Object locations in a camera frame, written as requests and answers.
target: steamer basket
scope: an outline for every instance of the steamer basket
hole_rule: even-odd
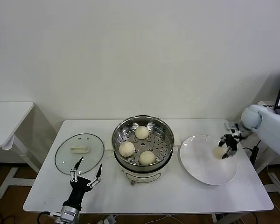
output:
[[[146,139],[138,139],[135,136],[135,130],[139,126],[148,128],[149,136]],[[135,145],[135,153],[130,157],[123,157],[119,153],[119,146],[126,141]],[[135,173],[150,173],[164,167],[171,158],[173,145],[174,135],[170,127],[164,121],[146,115],[124,120],[115,128],[112,135],[112,146],[117,161]],[[154,153],[156,163],[141,165],[139,157],[147,150]]]

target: glass lid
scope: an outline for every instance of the glass lid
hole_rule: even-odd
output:
[[[102,140],[93,134],[78,134],[67,139],[58,148],[55,155],[55,165],[64,174],[70,175],[70,169],[83,156],[77,174],[83,174],[93,169],[104,154]]]

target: robotic arm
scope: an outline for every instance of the robotic arm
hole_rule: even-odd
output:
[[[91,191],[95,185],[101,182],[102,164],[99,166],[96,177],[93,181],[77,176],[77,169],[80,166],[83,157],[70,170],[70,185],[73,188],[69,199],[62,204],[61,212],[44,212],[51,217],[56,218],[58,224],[75,224],[77,223],[78,214],[81,211],[81,203],[86,192]]]
[[[280,115],[259,105],[251,105],[244,109],[240,123],[231,129],[231,134],[221,138],[219,146],[226,144],[227,152],[222,159],[233,156],[238,150],[237,144],[252,132],[280,155]]]

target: white table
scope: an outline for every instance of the white table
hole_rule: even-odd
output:
[[[172,119],[164,120],[183,142],[192,135],[204,134],[221,137],[228,133],[224,119]],[[24,203],[25,211],[60,211],[71,192],[70,177],[62,174],[54,164],[58,147],[69,137],[79,133],[99,136],[104,144],[121,120],[67,120],[47,155],[47,158]],[[188,174],[174,152],[168,169],[159,180],[148,184],[130,182],[121,173],[114,157],[105,151],[101,163],[102,182],[86,193],[81,213],[104,214],[229,214],[218,223],[230,223],[246,212],[272,210],[273,204],[257,176],[244,150],[239,145],[235,155],[238,173],[235,179],[222,186],[210,186]],[[92,179],[98,169],[82,175]]]
[[[0,148],[9,150],[14,143],[17,146],[16,152],[38,173],[40,162],[14,134],[33,106],[32,102],[0,102]],[[13,178],[17,170],[18,168],[12,168],[5,178],[0,187],[0,199],[8,186],[32,186],[34,179]]]

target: white plate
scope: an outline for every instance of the white plate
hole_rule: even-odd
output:
[[[219,159],[214,155],[220,139],[197,135],[182,143],[180,157],[184,168],[197,180],[222,185],[232,181],[238,171],[236,156]]]

